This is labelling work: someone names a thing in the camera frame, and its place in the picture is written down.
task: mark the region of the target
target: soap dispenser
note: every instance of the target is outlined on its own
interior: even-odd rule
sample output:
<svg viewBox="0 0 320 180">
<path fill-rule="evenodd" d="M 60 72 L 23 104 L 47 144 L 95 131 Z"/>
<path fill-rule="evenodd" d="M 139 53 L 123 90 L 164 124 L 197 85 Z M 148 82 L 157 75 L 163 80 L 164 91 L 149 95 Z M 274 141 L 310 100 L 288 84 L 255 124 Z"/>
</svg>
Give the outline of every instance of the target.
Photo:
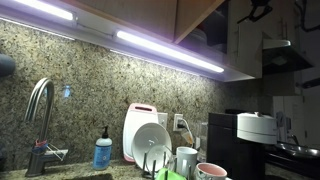
<svg viewBox="0 0 320 180">
<path fill-rule="evenodd" d="M 96 142 L 93 158 L 93 169 L 105 170 L 110 162 L 112 140 L 108 135 L 108 126 L 105 127 L 105 131 L 102 137 Z"/>
</svg>

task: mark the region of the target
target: cup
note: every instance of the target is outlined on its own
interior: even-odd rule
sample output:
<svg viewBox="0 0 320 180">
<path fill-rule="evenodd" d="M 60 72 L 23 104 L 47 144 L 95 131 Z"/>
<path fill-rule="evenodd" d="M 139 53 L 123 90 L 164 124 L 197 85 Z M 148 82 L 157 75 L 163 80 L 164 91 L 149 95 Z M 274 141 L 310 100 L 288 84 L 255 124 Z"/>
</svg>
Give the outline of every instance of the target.
<svg viewBox="0 0 320 180">
<path fill-rule="evenodd" d="M 208 132 L 208 122 L 200 122 L 198 124 L 198 131 L 196 140 L 199 143 L 198 149 L 198 161 L 207 161 L 207 132 Z"/>
<path fill-rule="evenodd" d="M 211 163 L 199 163 L 194 172 L 195 180 L 225 180 L 227 171 Z"/>
<path fill-rule="evenodd" d="M 197 164 L 198 151 L 190 147 L 178 147 L 177 148 L 177 172 L 187 177 L 192 176 Z"/>
</svg>

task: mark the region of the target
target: dish rack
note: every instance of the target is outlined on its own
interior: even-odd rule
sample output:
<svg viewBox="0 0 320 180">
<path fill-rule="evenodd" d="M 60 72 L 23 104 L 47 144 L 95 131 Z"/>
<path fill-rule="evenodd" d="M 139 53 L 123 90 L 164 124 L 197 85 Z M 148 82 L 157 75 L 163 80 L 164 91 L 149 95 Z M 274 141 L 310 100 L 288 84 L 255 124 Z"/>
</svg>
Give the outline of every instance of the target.
<svg viewBox="0 0 320 180">
<path fill-rule="evenodd" d="M 165 167 L 165 162 L 166 162 L 166 152 L 164 152 L 163 154 L 163 167 Z M 154 160 L 153 161 L 153 166 L 152 166 L 152 171 L 151 171 L 151 174 L 149 172 L 146 172 L 144 169 L 146 168 L 146 164 L 147 164 L 147 152 L 144 153 L 144 158 L 143 158 L 143 167 L 142 167 L 142 174 L 141 176 L 144 177 L 144 178 L 148 178 L 148 179 L 151 179 L 151 180 L 155 180 L 155 177 L 156 177 L 156 172 L 155 172 L 155 166 L 156 166 L 156 163 L 157 161 Z M 177 158 L 174 157 L 174 161 L 173 161 L 173 172 L 174 173 L 177 173 Z M 167 169 L 165 171 L 165 174 L 164 174 L 164 179 L 163 180 L 170 180 L 168 179 L 168 174 L 169 174 L 169 170 Z M 192 177 L 192 174 L 191 174 L 191 166 L 189 165 L 188 167 L 188 175 L 187 175 L 187 178 L 186 180 L 191 180 L 191 177 Z"/>
</svg>

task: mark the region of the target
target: white plate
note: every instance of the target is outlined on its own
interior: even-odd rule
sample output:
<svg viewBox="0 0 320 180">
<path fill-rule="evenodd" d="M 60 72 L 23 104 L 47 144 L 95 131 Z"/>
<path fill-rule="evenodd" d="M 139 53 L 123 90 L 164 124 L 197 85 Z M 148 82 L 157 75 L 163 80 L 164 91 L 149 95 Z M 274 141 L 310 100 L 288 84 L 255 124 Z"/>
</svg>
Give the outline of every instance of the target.
<svg viewBox="0 0 320 180">
<path fill-rule="evenodd" d="M 172 151 L 171 138 L 164 127 L 157 123 L 147 123 L 138 129 L 133 137 L 131 149 L 133 158 L 141 169 L 144 153 L 147 153 L 151 147 L 158 144 L 163 144 Z"/>
</svg>

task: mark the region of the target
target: kitchen utensil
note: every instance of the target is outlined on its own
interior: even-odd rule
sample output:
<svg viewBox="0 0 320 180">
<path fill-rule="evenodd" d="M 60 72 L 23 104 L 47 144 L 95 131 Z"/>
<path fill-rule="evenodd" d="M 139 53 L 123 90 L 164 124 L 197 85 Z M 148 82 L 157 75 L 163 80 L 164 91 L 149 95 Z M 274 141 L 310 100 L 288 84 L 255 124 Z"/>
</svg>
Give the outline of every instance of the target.
<svg viewBox="0 0 320 180">
<path fill-rule="evenodd" d="M 198 151 L 195 149 L 192 149 L 190 147 L 178 147 L 177 148 L 177 172 L 187 177 L 190 174 L 193 174 L 194 169 L 197 164 L 197 155 Z"/>
<path fill-rule="evenodd" d="M 317 159 L 320 158 L 320 150 L 279 142 L 275 145 L 278 149 L 285 151 L 289 155 L 301 159 Z"/>
<path fill-rule="evenodd" d="M 150 148 L 146 158 L 146 166 L 150 174 L 152 174 L 153 169 L 155 172 L 158 172 L 159 169 L 166 167 L 168 163 L 173 164 L 173 156 L 171 150 L 167 146 L 158 144 Z"/>
<path fill-rule="evenodd" d="M 141 169 L 143 169 L 144 153 L 159 144 L 165 145 L 170 151 L 172 149 L 169 133 L 160 124 L 147 123 L 138 129 L 134 135 L 131 149 L 133 158 Z"/>
<path fill-rule="evenodd" d="M 199 163 L 194 172 L 195 180 L 225 180 L 227 171 L 211 163 Z"/>
<path fill-rule="evenodd" d="M 137 130 L 147 123 L 158 123 L 157 109 L 146 104 L 130 105 L 123 129 L 123 155 L 125 160 L 134 162 L 132 156 L 132 140 Z"/>
</svg>

